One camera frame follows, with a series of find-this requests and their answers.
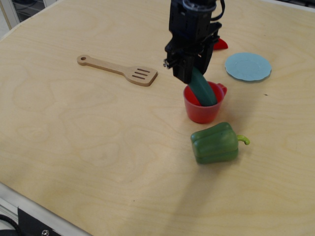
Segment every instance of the measuring cup handle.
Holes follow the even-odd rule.
[[[218,83],[219,87],[222,89],[224,95],[226,95],[227,87],[225,87],[223,84]]]

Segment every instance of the blue plate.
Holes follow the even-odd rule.
[[[228,74],[245,81],[263,80],[271,73],[269,61],[253,53],[236,53],[225,62]]]

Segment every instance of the green bell pepper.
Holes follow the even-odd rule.
[[[248,138],[236,135],[227,122],[193,133],[190,137],[196,161],[200,164],[231,161],[238,155],[238,142],[250,144]]]

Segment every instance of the black cable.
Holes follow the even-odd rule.
[[[18,226],[18,224],[15,223],[14,220],[12,220],[11,218],[7,217],[6,215],[0,215],[0,220],[8,222],[10,225],[13,226],[13,228],[15,229],[16,233],[18,234],[18,236],[22,236],[22,231],[21,231],[20,227]]]
[[[211,18],[211,21],[217,21],[217,20],[219,20],[219,19],[223,16],[223,14],[224,14],[225,2],[224,2],[224,0],[220,0],[220,2],[221,2],[221,6],[222,6],[222,12],[221,12],[221,14],[220,14],[219,16],[216,16],[216,17],[214,17],[214,18]]]

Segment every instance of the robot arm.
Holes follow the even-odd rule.
[[[164,66],[173,68],[173,75],[189,84],[192,68],[202,74],[208,68],[214,44],[218,42],[219,22],[224,13],[224,0],[220,0],[222,13],[212,18],[216,0],[171,0],[169,30],[173,37],[166,45]]]

